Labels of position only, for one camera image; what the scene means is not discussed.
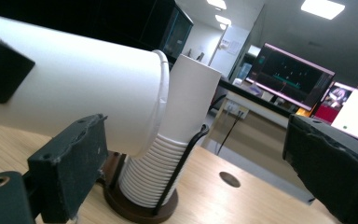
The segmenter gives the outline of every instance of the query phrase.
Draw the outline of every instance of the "wooden table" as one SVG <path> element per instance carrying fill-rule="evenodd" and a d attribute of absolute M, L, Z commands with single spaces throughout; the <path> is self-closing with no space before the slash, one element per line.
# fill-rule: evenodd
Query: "wooden table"
<path fill-rule="evenodd" d="M 28 170 L 27 158 L 50 137 L 0 126 L 0 172 Z M 219 173 L 236 176 L 233 188 Z M 179 204 L 166 223 L 335 223 L 334 219 L 196 147 L 177 186 Z M 129 223 L 107 205 L 95 186 L 79 210 L 79 223 Z"/>

